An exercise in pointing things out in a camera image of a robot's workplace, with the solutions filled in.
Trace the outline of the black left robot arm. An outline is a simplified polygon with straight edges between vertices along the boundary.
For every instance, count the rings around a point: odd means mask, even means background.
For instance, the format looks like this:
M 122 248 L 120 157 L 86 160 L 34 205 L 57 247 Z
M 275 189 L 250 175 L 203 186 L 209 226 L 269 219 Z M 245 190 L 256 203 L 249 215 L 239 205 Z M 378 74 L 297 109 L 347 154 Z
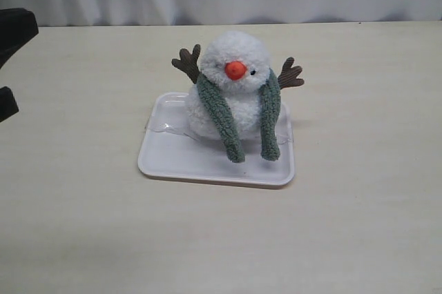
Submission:
M 25 8 L 1 9 L 1 67 L 39 34 L 35 14 Z M 1 121 L 19 112 L 10 87 L 1 87 Z

